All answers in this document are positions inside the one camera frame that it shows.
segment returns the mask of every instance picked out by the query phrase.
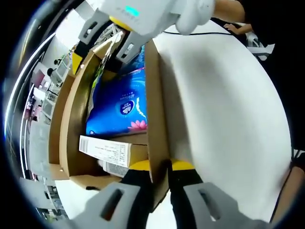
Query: pink flower graphic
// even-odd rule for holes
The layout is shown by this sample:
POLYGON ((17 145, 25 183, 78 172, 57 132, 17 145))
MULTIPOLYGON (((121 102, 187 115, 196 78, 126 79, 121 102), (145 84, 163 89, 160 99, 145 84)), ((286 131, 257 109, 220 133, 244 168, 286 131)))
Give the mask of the pink flower graphic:
POLYGON ((147 124, 145 123, 144 120, 142 120, 141 122, 139 120, 132 122, 131 123, 131 127, 129 126, 128 129, 130 129, 131 131, 140 131, 140 130, 146 130, 147 129, 147 124))

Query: cardboard flap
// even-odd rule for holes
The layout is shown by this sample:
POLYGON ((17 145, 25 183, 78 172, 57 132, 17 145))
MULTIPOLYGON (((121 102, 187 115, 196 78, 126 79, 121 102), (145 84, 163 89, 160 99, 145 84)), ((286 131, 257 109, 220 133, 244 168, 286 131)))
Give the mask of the cardboard flap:
POLYGON ((157 208, 159 203, 163 201, 163 199, 166 196, 166 193, 169 190, 168 186, 168 172, 165 171, 165 174, 163 175, 163 180, 161 180, 159 183, 154 184, 154 201, 153 201, 153 210, 157 208))
POLYGON ((132 145, 130 149, 129 166, 139 161, 148 160, 148 147, 140 145, 132 145))
POLYGON ((109 140, 116 142, 126 142, 136 145, 148 145, 147 134, 136 134, 136 135, 126 135, 119 137, 112 137, 109 140))
POLYGON ((120 182, 121 179, 115 176, 94 177, 89 175, 72 176, 70 180, 85 189, 102 189, 112 182, 120 182))
POLYGON ((50 164, 50 172, 53 180, 69 180, 69 177, 60 165, 50 164))
MULTIPOLYGON (((109 45, 104 45, 99 52, 106 53, 109 45)), ((72 85, 62 115, 60 165, 70 177, 83 174, 96 175, 100 171, 95 158, 78 150, 80 135, 85 133, 91 85, 100 62, 100 58, 93 55, 80 69, 72 85)))
POLYGON ((161 164, 170 159, 165 116, 163 110, 161 78, 159 74, 159 54, 150 41, 145 46, 146 100, 148 116, 148 146, 151 177, 153 183, 164 179, 161 164))
POLYGON ((49 137, 49 163, 51 164, 59 165, 59 138, 61 132, 62 113, 64 111, 73 82, 74 77, 68 75, 62 84, 54 107, 49 137))
POLYGON ((88 61, 91 60, 91 58, 93 56, 94 56, 94 51, 89 50, 89 52, 88 52, 87 56, 85 57, 85 59, 83 60, 82 64, 85 66, 88 63, 88 61))

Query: person's hand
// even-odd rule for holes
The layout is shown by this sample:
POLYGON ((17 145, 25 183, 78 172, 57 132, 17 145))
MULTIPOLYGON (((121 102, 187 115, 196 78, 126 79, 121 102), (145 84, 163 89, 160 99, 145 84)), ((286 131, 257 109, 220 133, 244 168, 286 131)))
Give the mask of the person's hand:
POLYGON ((229 31, 232 31, 233 33, 235 33, 236 35, 239 34, 238 32, 238 28, 236 28, 234 25, 232 24, 225 24, 224 27, 229 30, 229 31))

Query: person's arm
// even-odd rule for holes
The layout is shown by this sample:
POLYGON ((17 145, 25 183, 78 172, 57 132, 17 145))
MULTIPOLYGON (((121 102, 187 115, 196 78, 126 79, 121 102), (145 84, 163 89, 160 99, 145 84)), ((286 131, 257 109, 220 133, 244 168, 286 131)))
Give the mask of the person's arm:
POLYGON ((241 35, 241 34, 245 34, 247 32, 253 32, 252 26, 251 24, 246 24, 242 27, 240 27, 239 29, 236 28, 234 25, 232 24, 225 24, 224 27, 230 31, 232 31, 233 33, 235 33, 236 35, 241 35))
POLYGON ((213 16, 231 22, 244 22, 245 20, 242 4, 232 0, 216 0, 213 16))
POLYGON ((279 194, 274 215, 272 217, 273 224, 281 221, 283 217, 289 213, 291 207, 293 207, 293 204, 295 204, 294 202, 296 201, 297 196, 301 191, 304 191, 304 179, 304 170, 299 167, 293 167, 289 177, 284 183, 282 191, 279 194))

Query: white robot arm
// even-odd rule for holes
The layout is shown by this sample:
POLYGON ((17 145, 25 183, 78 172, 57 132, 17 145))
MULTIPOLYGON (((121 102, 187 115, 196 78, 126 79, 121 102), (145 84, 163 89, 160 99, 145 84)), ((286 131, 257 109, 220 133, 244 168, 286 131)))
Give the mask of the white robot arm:
POLYGON ((176 25, 178 32, 189 35, 197 25, 209 21, 215 0, 105 0, 86 21, 75 53, 84 58, 102 31, 116 23, 130 31, 116 55, 123 64, 131 61, 150 39, 176 25))

